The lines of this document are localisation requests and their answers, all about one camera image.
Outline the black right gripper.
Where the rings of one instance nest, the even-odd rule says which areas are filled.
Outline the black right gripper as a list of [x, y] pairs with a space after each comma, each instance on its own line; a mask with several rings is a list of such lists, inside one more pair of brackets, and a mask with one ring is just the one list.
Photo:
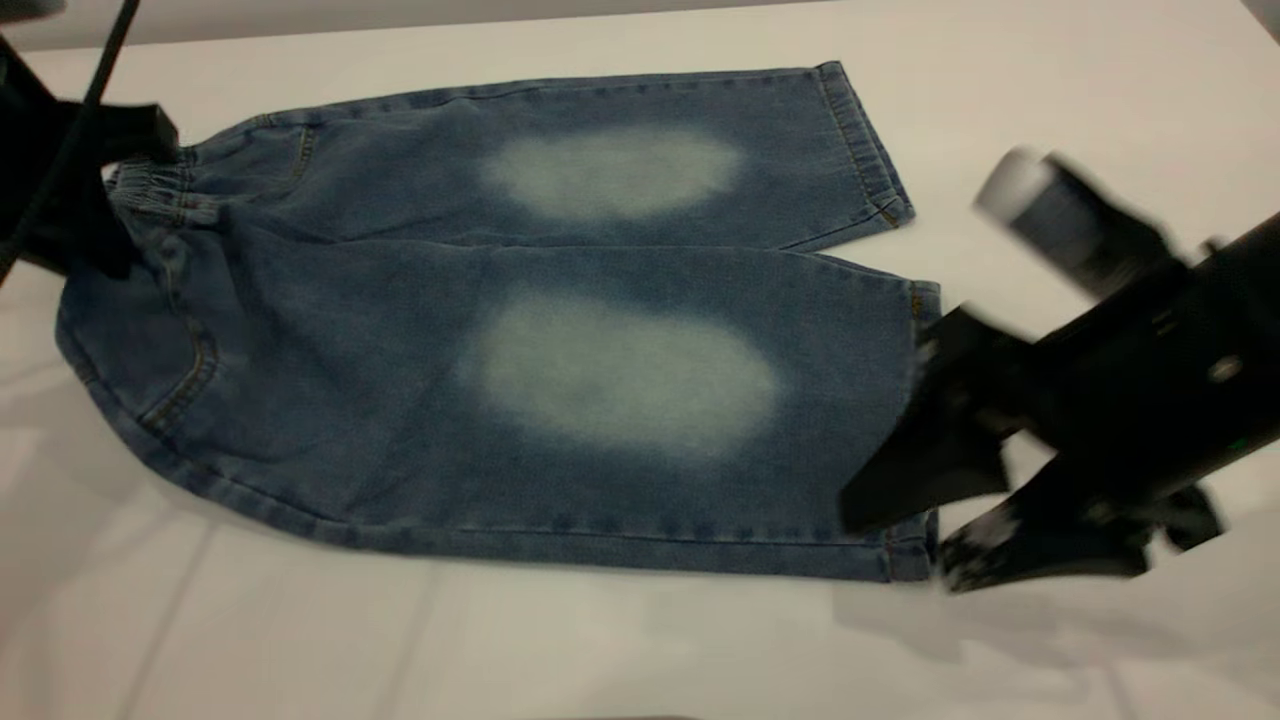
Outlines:
[[1187, 551], [1225, 525], [1201, 479], [1228, 439], [1229, 274], [1213, 250], [1172, 263], [1036, 342], [957, 307], [916, 346], [915, 386], [883, 445], [841, 489], [855, 536], [1009, 489], [1007, 437], [1051, 460], [940, 544], [954, 594], [1065, 577], [1128, 579], [1161, 534]]

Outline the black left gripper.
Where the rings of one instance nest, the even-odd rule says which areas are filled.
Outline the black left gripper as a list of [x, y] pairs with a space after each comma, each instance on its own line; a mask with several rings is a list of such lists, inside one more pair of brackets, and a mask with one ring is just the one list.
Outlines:
[[[3, 272], [26, 261], [55, 273], [84, 261], [125, 279], [134, 241], [79, 147], [82, 102], [55, 96], [8, 42], [1, 42]], [[104, 105], [95, 113], [95, 163], [136, 158], [173, 164], [179, 133], [155, 104]]]

